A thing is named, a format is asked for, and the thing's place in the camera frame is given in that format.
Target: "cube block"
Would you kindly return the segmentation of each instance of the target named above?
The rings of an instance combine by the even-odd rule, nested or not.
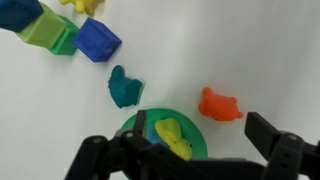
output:
[[[88,18],[73,43],[93,62],[108,61],[122,41],[104,24]]]
[[[67,24],[47,5],[40,4],[44,13],[17,35],[28,44],[52,48]]]
[[[67,24],[67,28],[49,50],[55,55],[73,55],[77,50],[73,40],[78,34],[79,28],[66,17],[60,16],[60,18]]]
[[[20,32],[42,13],[38,0],[0,0],[0,28]]]

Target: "yellow object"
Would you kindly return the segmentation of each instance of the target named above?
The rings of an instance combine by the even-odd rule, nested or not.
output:
[[[155,122],[155,129],[160,138],[170,146],[170,150],[185,160],[192,157],[191,144],[182,138],[178,121],[168,118]]]
[[[59,0],[62,5],[73,3],[76,6],[77,13],[86,12],[88,15],[93,15],[93,7],[96,6],[101,0]]]

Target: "green block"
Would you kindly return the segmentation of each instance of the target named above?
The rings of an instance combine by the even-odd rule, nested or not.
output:
[[[40,4],[44,13],[16,34],[28,44],[51,48],[67,27],[67,24],[47,5]]]
[[[73,39],[78,34],[79,28],[66,17],[60,16],[60,18],[67,23],[67,28],[49,51],[55,55],[73,55],[77,50],[77,47],[73,45]]]

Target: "plastic toy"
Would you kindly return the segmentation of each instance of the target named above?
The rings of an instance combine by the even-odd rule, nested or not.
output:
[[[60,18],[67,24],[67,28],[49,50],[55,55],[73,55],[77,50],[77,47],[73,44],[73,39],[79,32],[79,28],[66,17],[60,16]]]
[[[236,98],[216,95],[208,87],[203,89],[203,96],[199,111],[204,116],[217,121],[233,121],[243,117],[243,113],[238,110]]]
[[[124,69],[116,66],[109,79],[110,94],[119,108],[137,105],[142,83],[125,77]]]
[[[122,41],[104,24],[88,18],[73,43],[93,62],[108,61]]]
[[[164,147],[168,148],[169,149],[169,146],[168,144],[166,144],[161,138],[160,136],[158,135],[155,127],[154,127],[154,124],[148,124],[147,125],[147,135],[146,135],[146,139],[148,141],[150,141],[152,144],[161,144],[163,145]]]
[[[182,138],[180,124],[174,118],[155,122],[160,138],[169,145],[170,150],[185,160],[192,157],[192,145]]]
[[[48,6],[40,4],[44,13],[17,35],[28,44],[52,48],[67,24]]]
[[[121,129],[133,128],[137,115],[130,117]],[[208,157],[206,142],[193,122],[183,114],[171,109],[149,109],[147,110],[147,125],[155,124],[159,119],[174,118],[180,125],[182,138],[192,144],[192,158],[202,159]]]
[[[0,0],[0,28],[20,32],[42,13],[38,0]]]
[[[77,13],[86,12],[88,15],[93,15],[94,7],[97,6],[101,0],[59,0],[62,5],[73,3],[76,6]]]

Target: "orange rubber toy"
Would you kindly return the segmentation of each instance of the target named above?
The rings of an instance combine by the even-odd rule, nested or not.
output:
[[[199,104],[202,115],[217,121],[233,121],[243,117],[243,113],[238,110],[236,98],[216,95],[208,87],[202,93],[203,99]]]

